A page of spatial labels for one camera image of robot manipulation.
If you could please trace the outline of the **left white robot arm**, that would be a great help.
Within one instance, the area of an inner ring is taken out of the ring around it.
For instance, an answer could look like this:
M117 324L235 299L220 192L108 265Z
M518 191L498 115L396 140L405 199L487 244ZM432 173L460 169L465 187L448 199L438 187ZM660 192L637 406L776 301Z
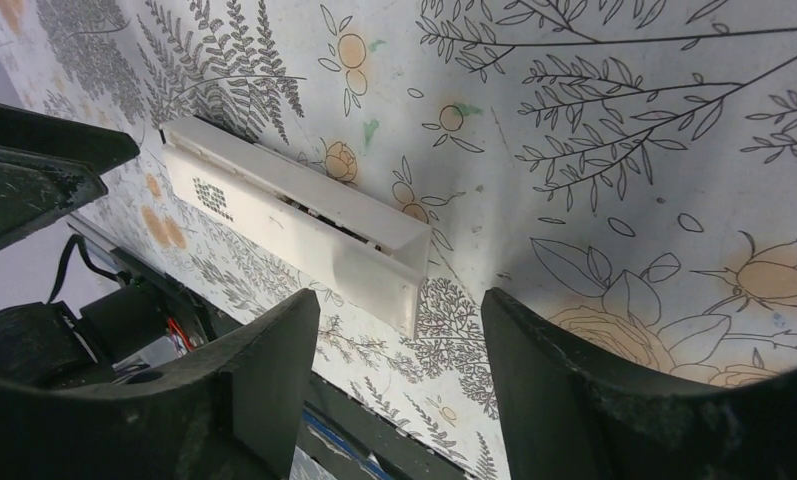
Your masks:
M126 133L0 103L0 251L105 196L103 175L139 152ZM157 339L185 338L186 290L122 249L114 256L116 291L78 313L55 295L0 310L0 378L46 389L110 381Z

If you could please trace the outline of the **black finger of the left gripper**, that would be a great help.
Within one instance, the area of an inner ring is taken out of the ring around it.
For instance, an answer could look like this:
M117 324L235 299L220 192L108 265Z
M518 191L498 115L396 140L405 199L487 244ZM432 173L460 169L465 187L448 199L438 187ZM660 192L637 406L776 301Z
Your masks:
M0 251L107 192L83 165L0 148Z

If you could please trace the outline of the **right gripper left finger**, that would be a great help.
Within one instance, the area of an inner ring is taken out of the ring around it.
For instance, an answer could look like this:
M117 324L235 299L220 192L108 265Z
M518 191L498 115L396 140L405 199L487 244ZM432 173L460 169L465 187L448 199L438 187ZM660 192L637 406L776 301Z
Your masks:
M0 379L0 479L285 479L320 306L302 289L121 383Z

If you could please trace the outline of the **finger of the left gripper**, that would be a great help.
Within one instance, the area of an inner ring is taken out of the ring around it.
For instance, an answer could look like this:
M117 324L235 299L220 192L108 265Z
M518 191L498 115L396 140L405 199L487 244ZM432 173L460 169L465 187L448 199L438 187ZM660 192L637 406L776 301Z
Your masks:
M68 161L98 175L140 154L127 133L1 103L0 148Z

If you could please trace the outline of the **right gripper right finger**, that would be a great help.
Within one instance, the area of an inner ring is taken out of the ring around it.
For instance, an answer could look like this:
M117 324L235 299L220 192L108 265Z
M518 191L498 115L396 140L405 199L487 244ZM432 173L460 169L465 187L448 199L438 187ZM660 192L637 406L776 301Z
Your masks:
M514 479L797 479L797 369L738 388L660 373L488 290L482 326Z

